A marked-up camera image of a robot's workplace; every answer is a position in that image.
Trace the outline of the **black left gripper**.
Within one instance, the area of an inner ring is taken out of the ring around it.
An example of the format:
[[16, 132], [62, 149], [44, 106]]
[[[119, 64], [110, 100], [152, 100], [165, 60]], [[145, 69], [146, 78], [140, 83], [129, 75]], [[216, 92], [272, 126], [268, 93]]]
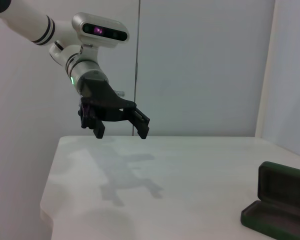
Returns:
[[149, 133], [150, 119], [142, 113], [136, 103], [119, 97], [105, 80], [84, 78], [80, 88], [78, 115], [83, 129], [89, 128], [97, 139], [102, 139], [105, 122], [128, 120], [141, 139]]

